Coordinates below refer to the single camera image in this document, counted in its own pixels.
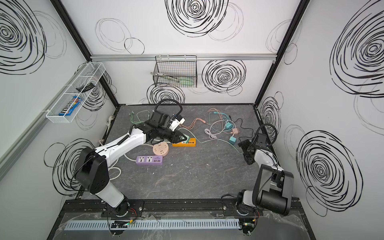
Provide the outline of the orange power strip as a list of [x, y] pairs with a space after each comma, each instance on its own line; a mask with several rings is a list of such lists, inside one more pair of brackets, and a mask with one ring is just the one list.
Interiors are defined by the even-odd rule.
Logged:
[[188, 141], [172, 144], [173, 147], [196, 147], [196, 138], [190, 138]]

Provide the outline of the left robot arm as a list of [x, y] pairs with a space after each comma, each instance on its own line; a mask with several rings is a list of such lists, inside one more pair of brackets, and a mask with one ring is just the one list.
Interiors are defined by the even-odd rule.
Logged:
[[84, 148], [78, 158], [74, 179], [92, 195], [103, 200], [118, 216], [125, 216], [130, 208], [127, 197], [111, 182], [109, 168], [120, 157], [153, 139], [178, 144], [187, 137], [176, 128], [185, 122], [180, 114], [172, 116], [154, 111], [149, 120], [132, 125], [118, 139], [95, 149]]

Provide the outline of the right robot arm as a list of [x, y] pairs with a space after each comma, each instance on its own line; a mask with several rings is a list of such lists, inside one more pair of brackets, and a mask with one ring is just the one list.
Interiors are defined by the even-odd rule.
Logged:
[[238, 193], [236, 208], [240, 215], [256, 213], [263, 208], [280, 215], [288, 215], [291, 210], [294, 175], [285, 171], [269, 149], [267, 135], [255, 134], [251, 140], [239, 143], [248, 165], [259, 166], [258, 175], [252, 190]]

